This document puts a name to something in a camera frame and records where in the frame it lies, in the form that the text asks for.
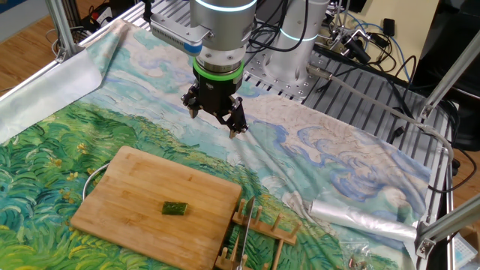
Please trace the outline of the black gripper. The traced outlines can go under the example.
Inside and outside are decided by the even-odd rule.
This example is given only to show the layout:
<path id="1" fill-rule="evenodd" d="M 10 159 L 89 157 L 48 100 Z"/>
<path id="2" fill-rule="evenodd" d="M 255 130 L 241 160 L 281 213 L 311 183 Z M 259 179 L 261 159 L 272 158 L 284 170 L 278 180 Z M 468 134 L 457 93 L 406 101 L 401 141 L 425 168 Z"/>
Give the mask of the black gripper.
<path id="1" fill-rule="evenodd" d="M 245 133 L 248 125 L 243 110 L 241 97 L 233 97 L 240 88 L 243 72 L 227 75 L 212 75 L 193 72 L 194 83 L 181 97 L 184 106 L 189 110 L 190 117 L 195 119 L 200 109 L 216 116 L 217 120 L 229 128 L 229 138 Z"/>

